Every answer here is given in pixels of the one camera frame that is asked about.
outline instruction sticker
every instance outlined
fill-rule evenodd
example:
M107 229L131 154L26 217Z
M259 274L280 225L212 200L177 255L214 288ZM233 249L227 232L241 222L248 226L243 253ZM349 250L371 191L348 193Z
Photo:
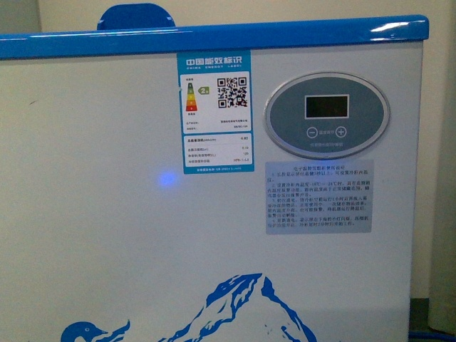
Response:
M184 173L254 171L250 51L179 53Z
M266 233L372 230L373 161L267 162Z

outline plus button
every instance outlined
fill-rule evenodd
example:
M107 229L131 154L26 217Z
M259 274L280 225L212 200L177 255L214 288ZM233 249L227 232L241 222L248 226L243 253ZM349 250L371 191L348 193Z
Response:
M347 129L343 126L339 126L336 128L336 135L338 138L343 138L347 135Z

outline energy rating bar chart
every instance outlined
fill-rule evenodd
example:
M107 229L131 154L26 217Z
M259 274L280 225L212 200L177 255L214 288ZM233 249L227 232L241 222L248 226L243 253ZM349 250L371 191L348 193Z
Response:
M187 112L196 112L198 110L193 83L188 83L187 86L187 104L185 110Z

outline digital display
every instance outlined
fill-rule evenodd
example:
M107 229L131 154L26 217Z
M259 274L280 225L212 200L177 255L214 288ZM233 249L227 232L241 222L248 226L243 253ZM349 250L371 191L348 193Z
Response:
M348 118L347 95L307 95L306 119Z

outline blue lid handle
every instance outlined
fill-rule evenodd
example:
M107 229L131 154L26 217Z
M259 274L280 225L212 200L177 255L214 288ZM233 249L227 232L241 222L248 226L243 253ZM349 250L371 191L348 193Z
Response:
M120 4L101 16L97 30L151 29L175 27L171 15L155 4Z

